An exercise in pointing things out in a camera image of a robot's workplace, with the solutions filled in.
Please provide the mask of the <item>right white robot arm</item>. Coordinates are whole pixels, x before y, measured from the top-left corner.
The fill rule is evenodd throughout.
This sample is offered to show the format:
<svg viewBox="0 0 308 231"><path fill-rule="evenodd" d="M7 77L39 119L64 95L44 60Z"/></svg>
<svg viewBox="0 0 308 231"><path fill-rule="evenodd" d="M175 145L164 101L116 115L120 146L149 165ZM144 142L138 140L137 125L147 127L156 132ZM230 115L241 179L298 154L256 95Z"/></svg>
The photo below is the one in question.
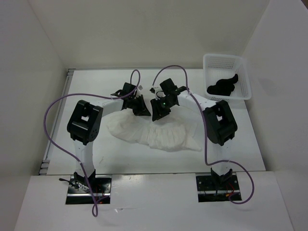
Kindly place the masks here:
<svg viewBox="0 0 308 231"><path fill-rule="evenodd" d="M217 160L208 162L208 142L215 145L218 152L227 150L226 142L232 140L238 129L235 118L229 104L222 100L215 102L208 100L198 94L192 93L186 86L178 87L169 78L163 81L159 87L151 87L150 92L155 98L150 100L152 106L152 121L157 121L167 116L175 105L182 106L199 113L202 117L204 127L204 160L209 167L218 165L216 169L211 168L211 184L216 189L222 189L227 185L233 174L232 169L223 167L228 160Z"/></svg>

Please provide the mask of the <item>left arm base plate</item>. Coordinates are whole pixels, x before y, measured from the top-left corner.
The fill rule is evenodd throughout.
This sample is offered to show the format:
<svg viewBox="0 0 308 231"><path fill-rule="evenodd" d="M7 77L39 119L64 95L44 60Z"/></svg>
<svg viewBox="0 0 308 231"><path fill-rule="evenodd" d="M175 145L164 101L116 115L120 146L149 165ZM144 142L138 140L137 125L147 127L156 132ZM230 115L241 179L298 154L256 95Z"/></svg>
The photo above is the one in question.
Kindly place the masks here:
<svg viewBox="0 0 308 231"><path fill-rule="evenodd" d="M66 195L66 205L93 205L94 201L90 194L88 186L77 182L73 176L69 180L59 178L59 181L68 183ZM98 204L110 204L111 199L111 177L98 177L94 180L92 191L94 199Z"/></svg>

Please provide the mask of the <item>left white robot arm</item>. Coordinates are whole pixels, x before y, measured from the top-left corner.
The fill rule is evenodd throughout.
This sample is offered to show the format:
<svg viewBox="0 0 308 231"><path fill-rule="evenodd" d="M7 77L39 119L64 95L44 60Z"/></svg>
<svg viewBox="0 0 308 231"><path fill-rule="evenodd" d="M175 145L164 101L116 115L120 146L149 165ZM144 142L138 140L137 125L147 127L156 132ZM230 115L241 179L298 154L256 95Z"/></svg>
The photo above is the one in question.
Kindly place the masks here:
<svg viewBox="0 0 308 231"><path fill-rule="evenodd" d="M74 172L75 188L80 187L87 193L95 189L93 142L98 136L102 117L127 108L136 116L151 115L139 91L135 85L126 82L121 90L112 94L115 100L99 100L96 105L85 100L77 102L67 125L79 159Z"/></svg>

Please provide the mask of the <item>white skirt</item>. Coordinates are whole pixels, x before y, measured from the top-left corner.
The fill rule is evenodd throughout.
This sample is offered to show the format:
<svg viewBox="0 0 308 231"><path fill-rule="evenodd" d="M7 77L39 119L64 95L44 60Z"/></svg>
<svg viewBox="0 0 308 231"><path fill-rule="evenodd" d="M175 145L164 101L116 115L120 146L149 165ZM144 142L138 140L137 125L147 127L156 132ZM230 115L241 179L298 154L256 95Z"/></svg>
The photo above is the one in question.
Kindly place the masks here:
<svg viewBox="0 0 308 231"><path fill-rule="evenodd" d="M131 109L124 109L111 113L106 119L106 127L118 139L152 149L167 152L201 150L193 138L197 124L185 122L179 116L168 115L153 122L146 116L135 116Z"/></svg>

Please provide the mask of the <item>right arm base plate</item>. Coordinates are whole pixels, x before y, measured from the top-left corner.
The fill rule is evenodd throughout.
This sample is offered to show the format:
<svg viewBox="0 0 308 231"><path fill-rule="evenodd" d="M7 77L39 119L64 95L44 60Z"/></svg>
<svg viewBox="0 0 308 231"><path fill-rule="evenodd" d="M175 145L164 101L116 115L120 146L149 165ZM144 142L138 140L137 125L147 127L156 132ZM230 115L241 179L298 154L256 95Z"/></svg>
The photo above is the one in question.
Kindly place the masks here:
<svg viewBox="0 0 308 231"><path fill-rule="evenodd" d="M238 179L233 170L219 175L213 169L210 173L196 175L198 202L224 202L229 197L233 201L242 200Z"/></svg>

